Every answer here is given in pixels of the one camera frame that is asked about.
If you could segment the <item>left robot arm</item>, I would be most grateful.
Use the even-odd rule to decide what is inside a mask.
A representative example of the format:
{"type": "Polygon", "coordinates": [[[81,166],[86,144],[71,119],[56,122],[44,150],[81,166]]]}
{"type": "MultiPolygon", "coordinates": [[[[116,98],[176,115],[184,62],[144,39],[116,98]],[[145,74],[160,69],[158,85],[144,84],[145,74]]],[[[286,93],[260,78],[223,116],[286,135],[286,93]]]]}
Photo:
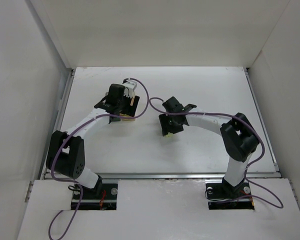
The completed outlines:
{"type": "Polygon", "coordinates": [[[66,131],[56,130],[49,143],[47,169],[76,181],[93,193],[100,192],[102,178],[86,166],[85,140],[106,125],[120,121],[120,116],[135,116],[140,100],[135,95],[136,88],[133,80],[111,84],[106,95],[83,120],[66,131]]]}

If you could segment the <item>striped green lego stack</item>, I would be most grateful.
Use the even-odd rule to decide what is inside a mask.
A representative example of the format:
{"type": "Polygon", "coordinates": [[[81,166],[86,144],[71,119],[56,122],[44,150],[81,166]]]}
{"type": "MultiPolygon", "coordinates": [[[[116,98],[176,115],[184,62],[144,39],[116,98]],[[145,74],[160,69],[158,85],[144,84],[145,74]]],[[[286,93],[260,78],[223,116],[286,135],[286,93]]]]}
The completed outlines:
{"type": "Polygon", "coordinates": [[[166,138],[172,137],[174,134],[169,132],[168,134],[165,135],[166,138]]]}

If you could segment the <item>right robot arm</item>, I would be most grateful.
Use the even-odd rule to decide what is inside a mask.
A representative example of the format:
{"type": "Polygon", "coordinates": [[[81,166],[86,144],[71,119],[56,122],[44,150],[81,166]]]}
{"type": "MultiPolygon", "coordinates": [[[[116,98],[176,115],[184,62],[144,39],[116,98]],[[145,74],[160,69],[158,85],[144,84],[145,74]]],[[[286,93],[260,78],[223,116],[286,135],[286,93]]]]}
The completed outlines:
{"type": "Polygon", "coordinates": [[[182,105],[175,97],[162,103],[165,113],[159,115],[163,136],[180,133],[184,126],[198,127],[222,137],[229,156],[226,172],[220,183],[206,184],[206,194],[213,200],[227,200],[241,197],[246,170],[252,154],[260,144],[254,128],[242,113],[236,115],[209,114],[194,104],[182,105]]]}

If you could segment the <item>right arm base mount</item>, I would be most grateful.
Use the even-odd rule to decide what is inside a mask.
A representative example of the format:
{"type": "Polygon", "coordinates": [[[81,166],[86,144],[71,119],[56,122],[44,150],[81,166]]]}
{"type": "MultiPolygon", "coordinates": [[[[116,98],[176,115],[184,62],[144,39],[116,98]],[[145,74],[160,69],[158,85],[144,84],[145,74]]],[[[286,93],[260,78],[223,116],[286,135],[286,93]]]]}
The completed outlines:
{"type": "Polygon", "coordinates": [[[251,198],[251,188],[243,182],[235,191],[228,191],[221,182],[208,182],[205,184],[204,195],[208,200],[209,210],[254,210],[251,198]]]}

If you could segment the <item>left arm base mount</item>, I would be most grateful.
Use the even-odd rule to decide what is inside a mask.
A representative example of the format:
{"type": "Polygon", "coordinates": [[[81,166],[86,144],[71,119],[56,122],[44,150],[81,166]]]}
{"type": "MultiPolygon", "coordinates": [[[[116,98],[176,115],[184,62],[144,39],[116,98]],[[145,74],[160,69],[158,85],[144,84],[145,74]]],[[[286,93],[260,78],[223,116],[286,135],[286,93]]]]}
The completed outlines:
{"type": "Polygon", "coordinates": [[[100,192],[82,187],[83,195],[78,207],[80,211],[114,211],[117,209],[118,183],[106,182],[100,192]]]}

